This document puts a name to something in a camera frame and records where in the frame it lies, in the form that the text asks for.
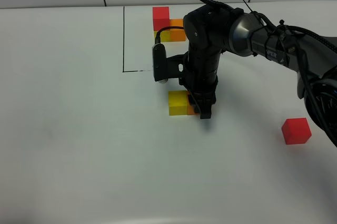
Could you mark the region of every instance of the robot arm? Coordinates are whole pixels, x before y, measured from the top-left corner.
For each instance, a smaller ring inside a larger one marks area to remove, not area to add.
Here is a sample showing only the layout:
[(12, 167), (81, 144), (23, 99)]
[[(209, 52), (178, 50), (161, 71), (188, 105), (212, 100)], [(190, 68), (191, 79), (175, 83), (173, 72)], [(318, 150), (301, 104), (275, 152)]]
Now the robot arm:
[(153, 46), (155, 81), (178, 78), (201, 119), (211, 117), (215, 103), (217, 67), (221, 53), (262, 55), (298, 73), (298, 97), (304, 98), (313, 121), (337, 146), (337, 37), (321, 37), (309, 30), (273, 25), (261, 13), (213, 0), (184, 17), (189, 51), (166, 58), (160, 31)]

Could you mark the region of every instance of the white table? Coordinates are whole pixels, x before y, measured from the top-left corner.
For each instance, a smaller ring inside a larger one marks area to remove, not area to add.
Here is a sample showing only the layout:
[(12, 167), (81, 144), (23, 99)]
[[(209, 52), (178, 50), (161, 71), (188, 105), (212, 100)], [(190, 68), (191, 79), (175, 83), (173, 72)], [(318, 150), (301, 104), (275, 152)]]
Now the white table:
[[(251, 6), (337, 34), (337, 2)], [(170, 6), (171, 18), (196, 7)], [(336, 223), (337, 150), (311, 120), (307, 144), (283, 140), (285, 119), (309, 119), (296, 74), (225, 53), (212, 118), (169, 116), (181, 86), (153, 80), (151, 12), (125, 7), (124, 70), (140, 72), (122, 73), (123, 8), (0, 11), (11, 209), (36, 223)]]

